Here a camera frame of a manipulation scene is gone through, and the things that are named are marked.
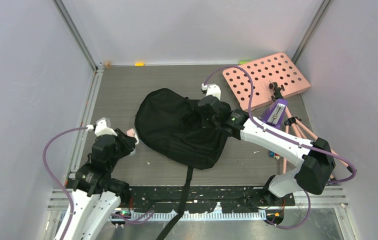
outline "black backpack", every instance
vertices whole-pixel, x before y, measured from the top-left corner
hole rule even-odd
[[[202,127],[198,102],[162,88],[148,94],[136,114],[134,126],[140,140],[169,159],[187,165],[177,215],[156,240],[165,239],[185,213],[194,168],[212,168],[226,144],[227,136],[215,127]]]

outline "cable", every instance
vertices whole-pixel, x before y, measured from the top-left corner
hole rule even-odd
[[[259,209],[259,210],[267,210],[267,209],[269,209],[269,208],[272,206],[272,205],[270,204],[270,205],[268,205],[266,208],[261,208],[261,207],[255,206],[254,203],[251,202],[251,197],[248,197],[246,200],[247,200],[247,202],[248,202],[249,204],[251,204],[253,207],[255,207],[255,208]]]
[[[265,221],[266,221],[268,224],[270,224],[270,225],[275,225],[276,228],[279,228],[279,229],[286,229],[286,230],[289,230],[289,229],[296,229],[296,228],[302,226],[302,225],[307,221],[307,219],[310,217],[310,213],[311,213],[311,200],[310,200],[310,195],[308,194],[307,191],[304,191],[304,193],[305,193],[305,195],[307,195],[307,200],[308,200],[308,210],[307,210],[307,214],[306,214],[305,217],[304,217],[304,220],[302,220],[300,223],[298,223],[298,224],[295,225],[295,226],[281,226],[281,225],[275,225],[275,224],[273,223],[273,221],[274,221],[275,218],[273,218],[273,220],[271,220],[271,221],[269,221],[269,220],[267,220],[267,219],[266,219]]]
[[[245,73],[245,75],[248,77],[249,79],[249,83],[250,83],[250,86],[251,86],[251,92],[250,92],[250,97],[249,97],[249,102],[248,102],[248,115],[249,115],[249,119],[251,119],[251,121],[257,126],[259,127],[260,129],[264,130],[264,127],[259,124],[257,121],[254,120],[254,117],[253,117],[253,113],[251,111],[251,106],[252,106],[252,102],[253,102],[253,98],[254,98],[254,82],[253,82],[253,79],[251,78],[251,75],[245,70],[243,69],[242,67],[240,66],[237,66],[237,65],[228,65],[228,66],[224,66],[224,67],[220,67],[219,69],[215,70],[213,73],[211,73],[205,80],[204,82],[204,85],[207,85],[208,81],[210,80],[210,78],[215,74],[217,73],[218,71],[220,70],[223,70],[223,69],[228,69],[228,68],[236,68],[236,69],[239,69],[241,70],[243,73]],[[347,178],[343,178],[343,179],[340,179],[340,180],[330,180],[328,181],[327,183],[328,184],[337,184],[337,183],[343,183],[343,182],[347,182],[351,179],[353,179],[356,175],[357,175],[357,169],[356,167],[350,162],[348,161],[346,158],[340,156],[340,155],[336,155],[332,152],[329,152],[329,151],[325,151],[325,150],[322,150],[322,149],[319,149],[319,148],[316,148],[316,147],[313,147],[313,146],[308,146],[308,145],[305,145],[305,144],[300,144],[299,142],[295,141],[295,140],[292,140],[290,138],[287,138],[283,135],[280,135],[279,133],[277,132],[274,132],[274,131],[271,131],[271,130],[268,130],[266,129],[266,132],[280,138],[280,139],[283,139],[289,143],[292,143],[294,145],[297,145],[297,146],[300,146],[300,147],[303,147],[303,148],[306,148],[306,149],[310,149],[310,150],[313,150],[313,151],[316,151],[316,152],[319,152],[319,153],[322,153],[322,154],[326,154],[326,155],[329,155],[331,157],[334,157],[336,159],[339,159],[343,162],[345,162],[346,164],[348,164],[351,169],[352,169],[352,173],[351,173],[351,176],[347,177]]]
[[[47,142],[46,146],[44,146],[44,149],[43,149],[42,159],[43,159],[43,165],[44,165],[44,168],[46,169],[46,172],[49,174],[49,176],[52,178],[52,180],[61,188],[61,190],[67,196],[68,201],[70,202],[70,214],[69,214],[69,217],[68,217],[68,221],[67,221],[67,223],[65,225],[64,231],[62,232],[61,237],[59,238],[59,240],[63,240],[64,239],[64,237],[65,237],[65,235],[67,233],[67,230],[70,227],[71,220],[73,219],[74,203],[73,203],[73,198],[71,197],[71,195],[69,194],[69,192],[66,190],[66,188],[62,185],[62,183],[58,180],[58,178],[54,175],[54,173],[49,168],[48,163],[46,161],[46,151],[48,150],[49,145],[51,145],[51,143],[55,139],[61,137],[62,135],[70,133],[70,132],[74,132],[74,131],[85,130],[85,129],[86,129],[86,127],[77,127],[77,128],[72,128],[72,129],[67,130],[67,131],[63,131],[63,132],[57,134],[56,136],[54,136],[51,140],[49,140]]]
[[[140,219],[146,217],[148,214],[150,214],[146,219],[142,220],[142,221],[139,221]],[[149,210],[147,212],[145,212],[142,216],[136,218],[135,220],[129,220],[127,218],[125,218],[124,216],[120,215],[120,214],[116,214],[116,213],[113,213],[111,214],[111,216],[114,216],[114,217],[118,217],[122,220],[124,220],[124,222],[126,222],[127,224],[135,224],[135,225],[138,225],[138,224],[144,224],[146,223],[149,219],[151,219],[154,215],[154,210]]]

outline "black base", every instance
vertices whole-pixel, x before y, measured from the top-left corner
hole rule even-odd
[[[156,213],[170,213],[172,210],[177,212],[179,208],[182,187],[133,186],[130,189],[135,212],[144,213],[152,209]],[[284,199],[286,206],[295,206],[293,194],[286,195]],[[191,214],[210,213],[217,202],[220,202],[225,214],[255,213],[258,211],[256,207],[265,209],[282,205],[281,199],[272,205],[265,203],[262,188],[254,186],[191,186],[187,201],[186,210]]]

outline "white wall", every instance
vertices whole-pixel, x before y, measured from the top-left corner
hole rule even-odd
[[[54,183],[42,151],[79,124],[93,76],[50,0],[0,0],[0,240],[40,239]],[[63,177],[74,135],[51,146]]]
[[[297,65],[311,82],[303,100],[313,129],[358,169],[343,188],[361,239],[376,240],[378,1],[334,1]]]
[[[67,0],[92,55],[114,65],[292,56],[321,0]]]

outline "pink pegboard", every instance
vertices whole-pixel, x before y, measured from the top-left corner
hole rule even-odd
[[[239,65],[239,67],[245,69],[253,80],[253,110],[273,102],[273,92],[269,89],[270,83],[276,82],[278,86],[284,87],[284,91],[281,91],[284,98],[300,94],[311,87],[295,64],[283,52]],[[247,111],[251,94],[248,77],[234,67],[224,70],[223,76],[239,101],[240,107]]]

